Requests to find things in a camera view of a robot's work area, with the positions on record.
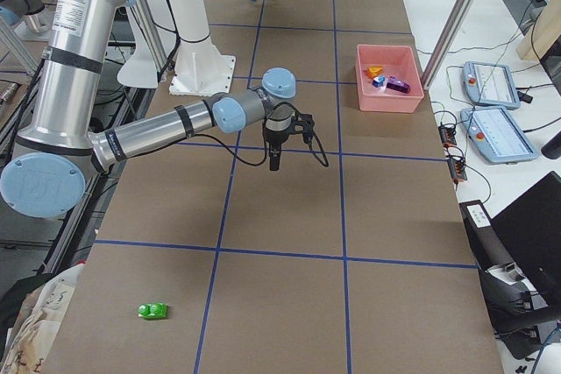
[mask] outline white mounting plate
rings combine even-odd
[[[217,92],[230,92],[230,86],[236,66],[236,56],[221,56],[227,64],[229,72],[217,74],[212,79],[202,81],[199,88],[196,87],[194,78],[189,74],[177,74],[172,79],[169,93],[172,95],[200,95],[211,96]]]
[[[48,22],[52,23],[53,22],[53,18],[54,18],[54,11],[51,11],[49,9],[45,9],[45,16],[48,18]],[[19,39],[21,39],[22,41],[48,41],[49,39],[51,39],[51,34],[53,33],[53,30],[49,30],[49,31],[45,31],[42,33],[37,34],[36,32],[31,31],[27,25],[25,24],[25,22],[22,20],[18,26],[16,27],[16,29],[14,30],[16,35],[18,36]]]

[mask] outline blue tape grid line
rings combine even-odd
[[[122,241],[122,240],[103,240],[97,239],[94,241],[96,244],[110,244],[122,245],[131,247],[149,247],[154,249],[177,249],[177,250],[191,250],[191,251],[208,251],[230,254],[249,254],[253,256],[273,256],[279,258],[310,258],[316,260],[337,260],[360,263],[371,263],[380,265],[400,265],[400,266],[423,266],[423,267],[443,267],[450,269],[477,269],[476,265],[463,265],[458,263],[438,263],[438,262],[423,262],[415,260],[396,260],[392,258],[356,258],[352,256],[331,256],[328,254],[314,254],[314,253],[294,253],[289,251],[267,251],[267,250],[249,250],[249,249],[234,249],[220,247],[209,247],[204,245],[190,245],[190,244],[173,244],[173,243],[149,243],[140,241]]]
[[[337,61],[337,7],[332,0],[333,7],[333,43],[335,48],[335,81],[339,81],[339,64]],[[339,158],[339,195],[341,201],[341,237],[343,242],[343,289],[344,289],[344,330],[347,351],[347,374],[352,374],[352,347],[351,347],[351,309],[349,304],[349,265],[347,262],[347,235],[344,212],[344,172],[343,172],[343,133],[341,130],[341,99],[339,85],[336,85],[337,94],[337,147]]]
[[[265,10],[265,0],[263,0],[261,2],[261,12],[259,14],[259,24],[258,24],[258,27],[257,27],[257,33],[255,34],[255,44],[253,45],[252,63],[250,65],[249,76],[247,78],[247,87],[248,88],[250,87],[251,81],[252,81],[253,68],[255,66],[255,56],[257,54],[257,47],[259,45],[259,33],[260,33],[260,30],[261,30],[261,22],[262,22],[262,19],[263,19],[264,10]],[[238,137],[236,139],[236,146],[235,146],[235,149],[234,149],[234,152],[236,154],[238,154],[240,139],[241,139],[241,132],[238,133]],[[214,264],[212,266],[212,273],[211,273],[211,276],[210,276],[209,291],[208,291],[208,294],[207,294],[207,301],[206,301],[206,305],[205,305],[205,308],[204,308],[204,316],[202,318],[201,334],[199,335],[199,344],[198,344],[197,351],[196,351],[195,366],[193,368],[193,374],[198,374],[199,367],[201,365],[202,346],[204,345],[204,336],[205,336],[205,333],[206,333],[206,326],[207,326],[207,322],[208,322],[208,319],[209,319],[209,309],[210,309],[210,303],[212,301],[212,292],[214,290],[214,285],[215,285],[215,281],[216,281],[218,259],[220,258],[221,251],[223,251],[223,249],[221,248],[222,238],[223,238],[223,235],[224,235],[224,226],[226,224],[226,216],[228,214],[228,206],[230,204],[231,187],[233,185],[234,175],[235,175],[235,172],[236,172],[236,164],[237,164],[237,160],[235,158],[232,158],[230,180],[228,182],[228,189],[226,191],[226,198],[225,198],[225,201],[224,201],[224,212],[222,213],[222,220],[220,222],[220,233],[218,235],[217,247],[216,247],[216,250],[215,250],[215,257],[214,257]]]

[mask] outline black cable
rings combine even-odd
[[[520,89],[520,90],[526,89],[530,91],[531,89],[548,88],[548,87],[555,87],[555,85],[553,85],[552,83],[543,83],[542,85],[530,85],[529,87],[521,87],[521,88],[516,87],[516,89]]]
[[[13,154],[13,147],[14,144],[16,143],[16,136],[18,135],[19,125],[22,123],[22,120],[24,119],[24,113],[29,105],[32,91],[35,88],[35,85],[37,85],[37,82],[39,80],[39,75],[44,65],[45,65],[45,59],[41,59],[41,62],[37,66],[37,69],[35,69],[35,73],[33,74],[31,82],[29,82],[29,86],[25,91],[24,97],[21,100],[21,103],[19,104],[18,116],[16,117],[16,121],[14,122],[14,129],[13,132],[11,133],[10,142],[8,143],[8,147],[6,148],[6,157],[4,159],[4,166],[7,166],[8,163],[11,161],[11,157]]]
[[[444,119],[445,114],[448,114],[448,115],[452,116],[454,118],[454,123],[447,123],[447,124],[453,125],[453,129],[454,129],[454,131],[456,131],[456,126],[458,125],[458,118],[456,117],[456,115],[454,113],[452,113],[451,111],[448,111],[447,109],[440,109],[439,111],[435,111],[432,114],[434,114],[434,115],[442,114],[442,117],[440,118],[440,124],[442,124],[442,121]]]
[[[486,204],[489,199],[491,199],[491,195],[493,194],[493,188],[491,187],[491,183],[489,182],[489,180],[487,179],[487,177],[485,175],[483,175],[482,173],[480,173],[479,171],[477,171],[475,168],[473,168],[472,166],[469,166],[467,164],[465,164],[466,168],[469,168],[470,170],[476,172],[477,174],[479,174],[479,176],[481,176],[481,178],[487,183],[487,186],[489,187],[489,195],[487,196],[487,198],[482,202],[483,204]]]
[[[523,131],[524,133],[531,133],[532,131],[540,131],[541,129],[545,129],[548,126],[551,126],[554,123],[557,123],[559,120],[561,120],[561,117],[556,118],[555,120],[553,120],[552,122],[546,123],[543,126],[539,126],[536,127],[534,129],[527,129],[526,131]]]
[[[496,45],[495,47],[462,47],[458,50],[453,50],[453,51],[449,51],[446,54],[456,54],[456,53],[460,53],[460,52],[464,52],[464,51],[470,51],[470,50],[495,50],[496,48],[499,47],[503,47],[503,46],[508,46],[510,43],[512,43],[515,39],[517,39],[518,37],[520,37],[521,34],[516,34],[515,36],[511,37],[507,42],[504,43],[500,43],[498,45]],[[423,50],[419,50],[418,48],[416,49],[417,52],[421,53],[421,54],[433,54],[434,52],[424,52]]]
[[[438,105],[440,105],[440,106],[442,107],[442,110],[445,110],[445,109],[446,109],[446,107],[444,106],[444,104],[442,104],[442,103],[439,102],[439,101],[431,101],[430,103],[431,103],[431,104],[438,104]]]
[[[177,53],[177,50],[179,49],[180,45],[181,45],[181,37],[179,36],[179,31],[177,29],[177,23],[175,21],[175,15],[174,15],[174,10],[172,9],[172,4],[170,2],[170,0],[166,0],[166,4],[167,4],[167,8],[169,9],[169,14],[172,17],[172,21],[174,23],[174,28],[175,28],[175,46],[174,49],[170,52],[170,54],[167,56],[167,60],[166,60],[166,64],[164,65],[164,67],[162,69],[160,69],[160,71],[158,72],[158,81],[161,79],[161,76],[167,71],[167,69],[169,69],[171,67],[172,61],[174,59],[175,54]]]
[[[22,86],[22,83],[21,83],[21,82],[8,81],[7,79],[0,79],[0,82],[17,83],[20,87]]]
[[[265,123],[263,123],[263,131],[264,131],[263,132],[263,159],[260,162],[246,161],[245,159],[243,159],[239,155],[237,155],[232,149],[230,149],[228,147],[228,145],[225,144],[222,140],[220,140],[219,138],[215,138],[214,136],[207,135],[205,133],[198,133],[198,134],[194,135],[193,138],[197,137],[197,138],[212,139],[215,142],[218,142],[232,157],[234,157],[236,160],[238,160],[242,164],[246,164],[247,166],[262,166],[266,162]]]
[[[123,95],[124,95],[124,98],[126,99],[126,101],[129,103],[129,107],[131,108],[132,116],[134,117],[135,120],[138,120],[137,111],[134,109],[134,105],[132,104],[132,100],[129,97],[129,93],[127,91],[127,88],[123,89]]]
[[[119,45],[119,43],[117,41],[117,37],[115,37],[115,34],[113,33],[113,31],[111,31],[111,37],[113,38],[113,41],[115,41],[115,45],[117,46],[117,50],[121,53],[121,57],[123,58],[123,61],[126,61],[123,50],[121,49],[121,46]]]
[[[87,250],[87,249],[91,249],[93,246],[94,246],[94,245],[91,244],[91,245],[87,245],[87,246],[85,246],[85,247],[81,247],[81,248],[79,248],[78,250],[76,250],[76,251],[74,252],[74,255],[78,254],[80,251],[84,251],[84,250]]]
[[[554,328],[543,342],[539,352],[537,353],[536,361],[534,362],[534,366],[532,367],[532,371],[530,372],[530,374],[536,374],[537,363],[540,362],[540,358],[542,357],[543,351],[548,345],[550,345],[550,339],[553,337],[553,335],[555,335],[556,332],[561,332],[561,328],[559,326]]]
[[[116,61],[116,60],[113,60],[113,59],[105,58],[104,60],[105,60],[105,61],[108,61],[109,63],[115,63],[116,65],[119,65],[119,66],[123,66],[123,65],[124,65],[124,63],[121,63],[120,61]]]
[[[453,93],[452,93],[452,84],[451,84],[451,80],[450,80],[450,73],[448,72],[448,69],[455,67],[457,69],[463,69],[464,67],[462,66],[458,66],[458,65],[450,65],[446,67],[446,83],[448,84],[448,89],[449,89],[449,94],[448,96],[450,97],[451,100],[457,101],[457,102],[461,102],[463,104],[467,104],[470,107],[474,107],[473,104],[471,102],[467,102],[464,100],[460,100],[459,98],[456,98]]]
[[[113,94],[116,94],[117,92],[119,92],[121,89],[123,89],[124,86],[123,85],[119,85],[117,88],[115,89],[98,89],[97,90],[97,94],[99,96],[111,96]]]
[[[528,69],[531,69],[532,67],[536,67],[536,66],[540,66],[540,65],[541,65],[541,63],[536,63],[535,65],[525,67],[524,69],[511,70],[510,73],[511,74],[516,74],[518,72],[524,72],[525,70],[528,70]]]
[[[96,102],[96,103],[94,104],[94,106],[96,106],[96,105],[99,106],[99,105],[111,104],[112,102],[115,102],[115,101],[117,101],[117,100],[120,100],[120,99],[123,98],[123,97],[124,97],[124,94],[121,94],[121,95],[116,96],[115,98],[113,98],[113,99],[111,99],[111,100],[108,100],[108,101]]]
[[[98,194],[95,197],[92,197],[91,199],[89,199],[89,203],[96,203],[97,201],[99,201],[99,199],[101,199],[101,197],[106,194],[107,192],[109,192],[114,186],[116,186],[117,184],[119,184],[118,181],[115,181],[113,184],[111,184],[110,186],[106,187],[104,190],[102,190],[102,192],[100,194]]]
[[[171,32],[172,34],[179,35],[176,30],[170,30],[169,28],[166,28],[165,26],[158,24],[154,20],[152,20],[152,23],[163,31],[167,31],[167,32]]]

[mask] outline electrical wire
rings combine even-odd
[[[472,104],[471,102],[464,101],[464,100],[460,100],[459,98],[456,98],[456,97],[453,95],[452,83],[451,83],[450,72],[449,72],[449,70],[450,70],[451,68],[453,68],[453,67],[454,67],[454,68],[458,68],[458,69],[463,69],[463,68],[464,68],[464,67],[458,66],[458,65],[450,65],[450,66],[447,66],[447,67],[446,67],[445,70],[446,70],[446,84],[448,85],[448,96],[450,97],[451,100],[454,100],[454,101],[457,101],[457,102],[461,102],[461,103],[463,103],[463,104],[467,104],[467,105],[469,105],[470,107],[472,107],[473,104]]]
[[[536,374],[536,369],[537,369],[537,364],[540,362],[540,358],[542,357],[543,352],[545,351],[545,348],[550,345],[550,340],[553,337],[553,335],[555,335],[557,332],[561,332],[561,328],[559,326],[557,326],[556,328],[554,328],[551,333],[547,336],[547,338],[545,339],[545,341],[542,343],[542,346],[540,347],[539,352],[537,353],[537,357],[536,357],[536,361],[534,362],[534,366],[532,367],[532,371],[530,372],[530,374]]]
[[[516,89],[520,89],[520,90],[526,89],[526,90],[530,91],[531,89],[548,88],[548,87],[554,87],[554,86],[555,85],[553,85],[552,83],[543,83],[542,85],[530,85],[529,87],[521,87],[521,88],[516,87]]]
[[[458,118],[456,117],[456,115],[454,113],[452,113],[451,111],[447,110],[447,109],[441,109],[439,111],[435,111],[434,113],[435,116],[437,114],[442,114],[442,116],[440,117],[440,124],[443,125],[444,127],[448,126],[452,126],[452,129],[454,130],[454,134],[456,134],[456,126],[458,125]],[[443,124],[442,121],[444,119],[444,115],[450,115],[454,118],[454,123],[446,123]]]
[[[104,60],[108,61],[109,63],[115,63],[116,65],[124,66],[124,63],[121,63],[120,61],[116,61],[116,60],[108,59],[108,58],[105,58]]]
[[[524,72],[524,71],[526,71],[526,70],[531,69],[532,67],[536,67],[536,66],[540,66],[540,65],[541,65],[541,63],[536,63],[535,65],[525,67],[524,69],[511,70],[510,73],[511,73],[511,74],[517,74],[518,72]]]
[[[489,201],[489,199],[491,199],[491,196],[493,194],[493,188],[491,187],[491,183],[489,182],[489,179],[485,175],[480,173],[478,170],[473,168],[472,166],[469,166],[469,165],[465,164],[465,168],[469,168],[470,170],[479,174],[479,176],[486,182],[487,187],[489,187],[489,194],[487,195],[487,198],[482,202],[483,204],[486,204]]]
[[[126,99],[126,101],[129,103],[129,107],[131,108],[132,116],[134,117],[135,120],[138,120],[137,111],[134,109],[134,105],[132,104],[132,100],[129,97],[129,93],[127,91],[127,88],[123,89],[123,95],[124,95],[124,98]]]
[[[442,104],[442,103],[439,102],[439,101],[431,101],[430,103],[431,103],[431,104],[438,104],[438,105],[440,105],[440,106],[442,107],[442,111],[444,111],[444,110],[446,109],[446,107],[444,106],[444,104]]]
[[[227,144],[225,144],[222,140],[220,140],[219,138],[215,138],[214,136],[207,135],[205,133],[198,133],[198,134],[193,136],[193,138],[195,138],[195,137],[197,137],[197,138],[208,138],[208,139],[214,140],[215,142],[219,143],[232,157],[234,157],[236,160],[238,160],[242,164],[246,164],[247,166],[262,166],[266,162],[265,123],[263,123],[263,159],[259,162],[246,161],[245,159],[241,158],[236,152],[234,152],[232,149],[230,149],[230,147]]]
[[[0,82],[17,83],[20,87],[22,86],[22,83],[21,83],[21,82],[9,81],[9,80],[7,80],[7,79],[0,79]]]
[[[123,58],[123,62],[126,61],[126,58],[124,56],[123,50],[121,49],[121,46],[119,45],[118,41],[117,41],[117,37],[115,37],[115,34],[113,33],[113,31],[111,31],[111,37],[113,38],[113,41],[115,41],[115,45],[117,46],[117,50],[121,53],[121,57]]]
[[[123,97],[124,97],[124,94],[121,94],[121,95],[116,96],[115,98],[113,98],[113,99],[111,99],[111,100],[108,100],[108,101],[96,102],[96,103],[94,104],[94,106],[96,106],[96,105],[99,106],[99,105],[111,104],[112,102],[116,102],[116,101],[120,100],[120,99],[123,98]]]
[[[170,30],[169,28],[166,28],[165,26],[158,24],[154,20],[152,20],[152,23],[163,31],[171,32],[172,34],[178,35],[176,30]]]
[[[546,123],[543,126],[539,126],[539,127],[535,127],[534,129],[527,129],[525,131],[523,131],[524,133],[531,133],[532,131],[540,131],[541,129],[545,129],[546,127],[551,126],[554,123],[557,123],[559,120],[561,120],[561,117],[556,118],[555,120],[553,120],[552,122]]]
[[[98,194],[95,197],[92,197],[89,199],[89,204],[90,203],[96,203],[97,201],[99,201],[101,199],[101,197],[106,194],[107,192],[109,192],[114,186],[116,186],[117,184],[119,184],[118,181],[115,181],[113,184],[111,184],[110,186],[106,187],[104,190],[102,190],[102,192],[100,194]]]
[[[499,47],[503,47],[503,46],[508,46],[510,43],[512,43],[515,39],[517,39],[518,37],[520,37],[521,34],[518,33],[515,36],[511,37],[508,41],[504,42],[504,43],[500,43],[498,45],[496,45],[495,47],[482,47],[482,46],[477,46],[477,47],[462,47],[458,50],[453,50],[453,51],[449,51],[446,54],[457,54],[460,52],[466,52],[466,51],[471,51],[471,50],[487,50],[487,51],[491,51],[491,50],[495,50]],[[416,49],[417,52],[421,53],[421,54],[433,54],[434,52],[424,52],[423,50],[420,49]]]
[[[99,96],[111,96],[113,94],[116,94],[117,92],[119,92],[123,88],[124,88],[124,85],[119,85],[115,89],[98,89],[97,94]]]

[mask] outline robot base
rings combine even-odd
[[[43,18],[47,21],[50,28],[53,24],[54,11],[44,9],[43,13]],[[23,20],[19,23],[14,32],[22,41],[48,41],[51,38],[51,33],[53,32],[53,30],[48,30],[45,32],[33,32],[29,29],[29,27]]]
[[[177,73],[169,87],[169,93],[172,95],[211,96],[217,92],[230,92],[236,57],[218,55],[215,60],[222,62],[213,63],[219,65],[219,70],[217,66],[198,67],[196,65],[198,60],[195,53],[192,53],[191,66],[188,72],[179,73],[179,69],[176,68]]]

